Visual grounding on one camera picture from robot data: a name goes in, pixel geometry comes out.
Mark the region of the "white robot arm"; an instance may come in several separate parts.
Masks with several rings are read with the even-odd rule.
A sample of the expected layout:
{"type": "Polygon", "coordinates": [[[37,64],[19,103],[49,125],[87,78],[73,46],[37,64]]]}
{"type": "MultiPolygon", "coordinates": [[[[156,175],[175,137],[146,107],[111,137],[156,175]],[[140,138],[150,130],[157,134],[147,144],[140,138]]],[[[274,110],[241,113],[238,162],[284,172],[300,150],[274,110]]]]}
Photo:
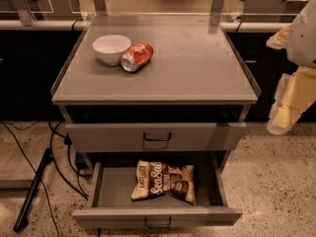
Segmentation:
{"type": "Polygon", "coordinates": [[[277,83],[267,130],[289,132],[316,102],[316,0],[310,0],[293,22],[270,37],[267,46],[285,49],[287,59],[298,68],[283,73],[277,83]]]}

